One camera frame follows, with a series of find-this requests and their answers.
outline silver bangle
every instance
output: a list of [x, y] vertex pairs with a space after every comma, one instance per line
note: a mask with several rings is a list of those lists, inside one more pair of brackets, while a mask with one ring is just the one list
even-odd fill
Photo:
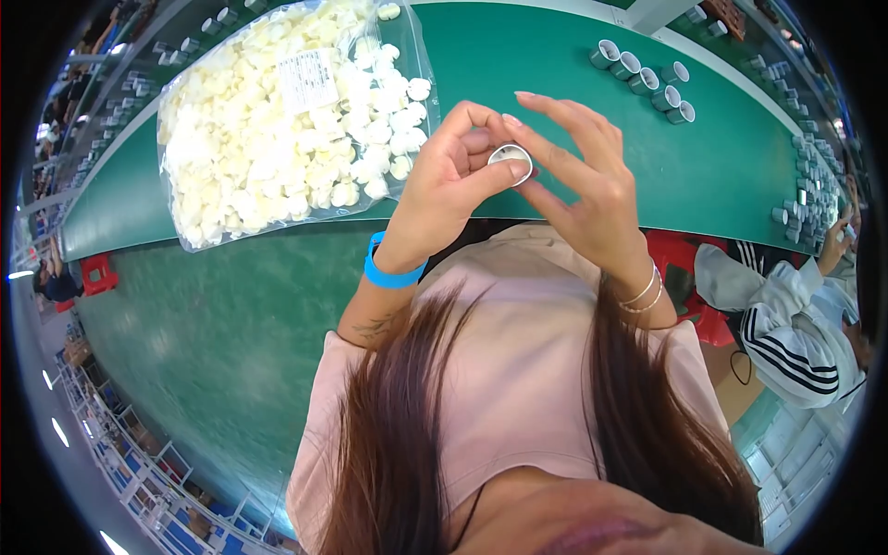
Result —
[[644, 313], [644, 312], [647, 312], [650, 309], [654, 308], [654, 305], [656, 305], [657, 301], [660, 300], [660, 295], [663, 294], [663, 282], [662, 282], [662, 280], [657, 280], [657, 281], [660, 282], [660, 288], [657, 290], [657, 297], [654, 299], [653, 303], [651, 303], [648, 306], [645, 306], [644, 308], [629, 308], [628, 306], [620, 306], [620, 308], [622, 308], [627, 313], [633, 313], [633, 314]]
[[647, 283], [647, 287], [645, 287], [645, 290], [643, 290], [643, 291], [641, 291], [640, 293], [638, 293], [638, 296], [635, 297], [635, 298], [633, 298], [631, 301], [626, 301], [625, 303], [623, 303], [622, 301], [617, 301], [617, 302], [619, 303], [619, 305], [620, 305], [621, 308], [626, 308], [626, 306], [629, 306], [629, 305], [631, 305], [632, 303], [634, 303], [635, 301], [637, 301], [637, 300], [639, 300], [640, 298], [642, 298], [642, 297], [645, 295], [645, 293], [647, 293], [647, 292], [651, 289], [651, 286], [654, 285], [654, 278], [660, 274], [660, 270], [658, 270], [658, 269], [657, 269], [657, 265], [654, 264], [654, 259], [653, 259], [653, 258], [651, 258], [651, 266], [654, 267], [654, 270], [651, 272], [651, 281], [649, 281], [649, 282]]

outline plastic stool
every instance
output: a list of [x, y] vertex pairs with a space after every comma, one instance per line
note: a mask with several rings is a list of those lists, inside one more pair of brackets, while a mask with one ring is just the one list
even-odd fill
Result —
[[65, 312], [66, 310], [70, 310], [71, 307], [74, 306], [74, 299], [70, 298], [67, 301], [65, 301], [64, 303], [56, 303], [55, 305], [56, 305], [56, 312], [61, 314], [61, 313]]
[[[117, 286], [117, 274], [108, 267], [108, 253], [106, 252], [81, 260], [80, 270], [83, 275], [83, 294], [86, 297], [110, 291]], [[93, 272], [99, 273], [97, 280], [92, 279]]]
[[[666, 280], [666, 270], [670, 264], [694, 275], [694, 257], [697, 256], [697, 248], [700, 243], [715, 245], [727, 252], [725, 240], [704, 235], [653, 229], [648, 231], [645, 237], [647, 238], [647, 253], [651, 255], [664, 280]], [[678, 320], [684, 321], [698, 316], [694, 322], [694, 328], [697, 330], [697, 337], [703, 343], [716, 347], [733, 343], [733, 335], [727, 327], [727, 316], [707, 305], [706, 301], [697, 294], [696, 288], [685, 301], [685, 308], [687, 312], [679, 316]]]

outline label sticker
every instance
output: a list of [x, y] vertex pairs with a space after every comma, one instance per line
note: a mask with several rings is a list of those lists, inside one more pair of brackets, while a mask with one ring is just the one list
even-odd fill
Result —
[[327, 49], [308, 50], [278, 62], [284, 109], [296, 115], [339, 100]]

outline lips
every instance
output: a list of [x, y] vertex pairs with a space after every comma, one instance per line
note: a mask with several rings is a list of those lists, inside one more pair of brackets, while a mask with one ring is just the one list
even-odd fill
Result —
[[622, 539], [651, 536], [656, 530], [624, 518], [597, 519], [568, 529], [535, 555], [591, 555]]

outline blue wristband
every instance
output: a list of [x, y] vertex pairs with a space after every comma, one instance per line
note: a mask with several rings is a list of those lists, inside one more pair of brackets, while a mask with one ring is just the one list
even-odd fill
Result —
[[423, 275], [425, 265], [429, 263], [428, 260], [423, 262], [423, 265], [419, 266], [413, 272], [408, 272], [406, 274], [386, 274], [377, 268], [377, 265], [373, 264], [373, 248], [382, 243], [383, 237], [385, 237], [385, 231], [373, 234], [373, 236], [370, 237], [370, 246], [367, 248], [367, 257], [364, 258], [364, 275], [367, 276], [370, 283], [384, 289], [404, 289], [419, 281], [419, 278]]

